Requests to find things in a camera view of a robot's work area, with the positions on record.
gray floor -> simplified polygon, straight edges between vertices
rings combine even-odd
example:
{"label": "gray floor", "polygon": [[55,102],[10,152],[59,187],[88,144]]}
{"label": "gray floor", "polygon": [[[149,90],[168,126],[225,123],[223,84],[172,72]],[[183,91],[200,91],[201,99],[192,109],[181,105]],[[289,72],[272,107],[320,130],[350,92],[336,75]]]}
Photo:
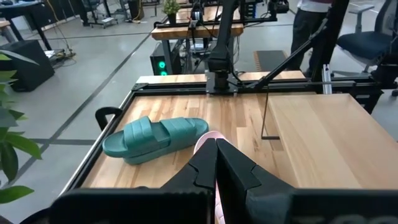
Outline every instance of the gray floor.
{"label": "gray floor", "polygon": [[[296,11],[297,0],[291,0]],[[373,11],[365,12],[363,30],[372,30],[382,0],[353,1],[350,7],[375,4]],[[149,33],[154,21],[164,15],[153,8],[145,11],[146,23],[121,23],[102,29],[82,27],[79,19],[59,26],[69,46],[77,53],[76,62],[67,61],[56,70],[55,76],[31,93],[14,93],[16,109],[23,111],[29,120],[18,128],[29,138],[41,139],[42,161],[32,160],[20,153],[20,173],[14,185],[26,185],[35,192],[16,202],[0,205],[0,214],[19,223],[30,214],[48,206],[62,190],[78,164],[90,148],[100,129],[94,112],[102,106],[118,106],[135,81],[142,75],[152,75],[149,55],[156,41]],[[250,27],[241,36],[238,70],[256,71],[253,60],[255,50],[284,50],[290,52],[293,13],[279,15],[279,21]],[[355,16],[347,14],[342,34],[354,32]],[[53,48],[65,48],[57,29],[45,32]],[[38,39],[32,33],[24,37]],[[306,69],[308,55],[302,65]],[[347,56],[338,47],[330,64],[333,70],[358,72],[363,66]],[[398,104],[389,97],[389,91],[380,99],[373,117],[398,139]],[[5,176],[0,175],[2,184]]]}

computer tower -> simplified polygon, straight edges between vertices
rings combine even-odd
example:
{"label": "computer tower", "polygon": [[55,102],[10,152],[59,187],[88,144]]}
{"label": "computer tower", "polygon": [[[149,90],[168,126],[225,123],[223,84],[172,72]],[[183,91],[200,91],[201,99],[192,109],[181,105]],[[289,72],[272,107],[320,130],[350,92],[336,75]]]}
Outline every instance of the computer tower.
{"label": "computer tower", "polygon": [[[170,43],[170,49],[174,49],[175,43]],[[174,49],[171,53],[173,75],[182,73],[180,49]],[[164,51],[162,43],[158,44],[152,55],[150,55],[150,62],[152,64],[152,70],[154,75],[168,75],[167,66],[164,58]]]}
{"label": "computer tower", "polygon": [[8,56],[12,59],[10,67],[13,70],[17,70],[17,73],[12,77],[16,79],[11,85],[14,91],[33,91],[55,73],[49,58],[44,54],[37,40],[22,40],[3,45],[0,49],[25,56],[38,63],[36,65]]}

wooden tabletop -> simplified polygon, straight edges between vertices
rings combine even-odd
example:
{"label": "wooden tabletop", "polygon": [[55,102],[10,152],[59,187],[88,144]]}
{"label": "wooden tabletop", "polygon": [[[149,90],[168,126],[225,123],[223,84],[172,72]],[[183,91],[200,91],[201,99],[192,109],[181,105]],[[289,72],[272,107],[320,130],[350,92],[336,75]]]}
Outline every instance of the wooden tabletop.
{"label": "wooden tabletop", "polygon": [[[223,7],[220,6],[217,11],[217,6],[205,7],[205,15],[203,16],[203,20],[212,21],[214,20],[216,14],[221,14]],[[177,23],[188,22],[188,18],[190,17],[191,9],[180,9],[176,15]],[[233,19],[239,19],[239,11],[235,10]],[[215,25],[212,31],[213,26],[197,26],[195,31],[195,38],[205,38],[211,37],[210,32],[217,36],[218,30],[220,28],[219,25]],[[243,33],[243,25],[242,24],[233,24],[231,28],[231,36],[236,37]],[[188,27],[174,27],[174,28],[156,28],[151,33],[152,38],[155,40],[170,40],[170,39],[184,39],[191,38],[192,33],[188,31]]]}
{"label": "wooden tabletop", "polygon": [[[255,80],[266,73],[245,73]],[[277,78],[303,78],[282,72]],[[139,83],[202,82],[204,75],[140,77]],[[397,143],[349,95],[289,93],[269,97],[261,139],[265,94],[137,97],[116,131],[142,116],[205,119],[254,162],[294,187],[398,189]],[[100,155],[83,187],[161,187],[192,157],[193,148],[130,166]]]}
{"label": "wooden tabletop", "polygon": [[189,4],[188,0],[177,0],[177,3],[179,4]]}
{"label": "wooden tabletop", "polygon": [[302,188],[398,189],[398,143],[349,94],[270,97],[274,173]]}
{"label": "wooden tabletop", "polygon": [[0,28],[7,27],[10,25],[9,21],[0,21]]}

black bracket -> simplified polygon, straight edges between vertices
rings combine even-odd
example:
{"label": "black bracket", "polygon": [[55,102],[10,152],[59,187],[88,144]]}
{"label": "black bracket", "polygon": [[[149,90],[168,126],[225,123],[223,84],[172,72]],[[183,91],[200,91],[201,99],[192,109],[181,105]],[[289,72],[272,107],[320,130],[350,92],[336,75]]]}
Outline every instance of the black bracket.
{"label": "black bracket", "polygon": [[134,86],[131,88],[131,91],[138,91],[143,89],[144,87],[147,87],[149,83],[136,83]]}
{"label": "black bracket", "polygon": [[101,128],[101,131],[104,131],[105,127],[108,125],[108,120],[106,119],[106,115],[115,115],[115,117],[119,117],[122,114],[122,110],[120,108],[107,106],[104,108],[100,108],[95,111],[95,119]]}

office chair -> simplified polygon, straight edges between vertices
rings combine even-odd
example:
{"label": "office chair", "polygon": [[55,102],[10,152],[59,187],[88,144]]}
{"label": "office chair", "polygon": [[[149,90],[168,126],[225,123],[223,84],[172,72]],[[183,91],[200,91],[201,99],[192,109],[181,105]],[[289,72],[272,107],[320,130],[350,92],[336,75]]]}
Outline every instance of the office chair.
{"label": "office chair", "polygon": [[[391,44],[396,17],[397,0],[386,0],[376,17],[374,31],[362,32],[362,13],[374,6],[359,6],[349,11],[357,15],[354,34],[345,34],[338,38],[337,45],[349,52],[357,61],[366,65],[363,73],[368,73],[369,66],[376,65],[377,58]],[[345,76],[358,76],[353,72],[338,72]]]}

